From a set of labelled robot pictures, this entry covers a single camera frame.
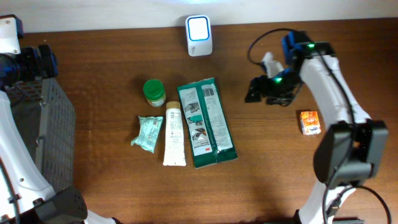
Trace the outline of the green 3M wipes package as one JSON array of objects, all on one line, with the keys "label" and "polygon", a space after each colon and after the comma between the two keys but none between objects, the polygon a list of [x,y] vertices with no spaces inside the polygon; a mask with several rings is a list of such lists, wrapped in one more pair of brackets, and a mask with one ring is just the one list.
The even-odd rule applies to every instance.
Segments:
[{"label": "green 3M wipes package", "polygon": [[238,158],[214,78],[177,87],[195,168]]}]

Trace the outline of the green lid glass jar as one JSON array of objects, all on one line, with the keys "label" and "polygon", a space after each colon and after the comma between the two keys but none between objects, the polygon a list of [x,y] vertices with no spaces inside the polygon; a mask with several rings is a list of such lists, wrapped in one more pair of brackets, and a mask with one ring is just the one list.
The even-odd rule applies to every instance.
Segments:
[{"label": "green lid glass jar", "polygon": [[144,96],[153,107],[160,107],[166,101],[165,88],[160,80],[148,80],[143,86]]}]

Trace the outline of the white tube with tan cap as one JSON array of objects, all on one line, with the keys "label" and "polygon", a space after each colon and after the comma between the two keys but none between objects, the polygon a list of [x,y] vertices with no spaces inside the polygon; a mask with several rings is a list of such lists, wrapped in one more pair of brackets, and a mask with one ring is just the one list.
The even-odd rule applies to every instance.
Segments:
[{"label": "white tube with tan cap", "polygon": [[166,104],[164,166],[186,166],[183,133],[180,103],[170,101]]}]

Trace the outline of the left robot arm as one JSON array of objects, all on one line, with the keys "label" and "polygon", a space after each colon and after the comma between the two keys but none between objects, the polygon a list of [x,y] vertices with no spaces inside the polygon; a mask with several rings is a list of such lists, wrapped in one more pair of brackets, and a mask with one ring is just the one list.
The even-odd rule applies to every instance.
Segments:
[{"label": "left robot arm", "polygon": [[1,17],[1,222],[116,223],[73,185],[75,110],[49,45],[21,47],[22,21]]}]

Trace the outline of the pale green tissue packet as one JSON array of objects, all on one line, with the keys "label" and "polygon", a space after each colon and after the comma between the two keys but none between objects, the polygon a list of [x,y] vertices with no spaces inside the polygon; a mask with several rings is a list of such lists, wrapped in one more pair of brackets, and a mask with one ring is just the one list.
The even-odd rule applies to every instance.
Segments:
[{"label": "pale green tissue packet", "polygon": [[154,153],[163,120],[162,116],[139,116],[139,135],[131,141],[131,146],[138,145],[143,150]]}]

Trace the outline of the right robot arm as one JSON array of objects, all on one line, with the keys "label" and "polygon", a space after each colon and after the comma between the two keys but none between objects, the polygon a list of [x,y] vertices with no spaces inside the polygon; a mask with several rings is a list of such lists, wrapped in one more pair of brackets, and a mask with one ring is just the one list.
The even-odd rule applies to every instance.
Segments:
[{"label": "right robot arm", "polygon": [[285,61],[266,53],[264,74],[250,82],[248,103],[288,106],[307,86],[323,117],[326,133],[314,153],[316,182],[291,223],[335,223],[336,213],[366,180],[375,177],[389,135],[385,122],[362,109],[342,76],[330,43],[315,42],[304,31],[286,29]]}]

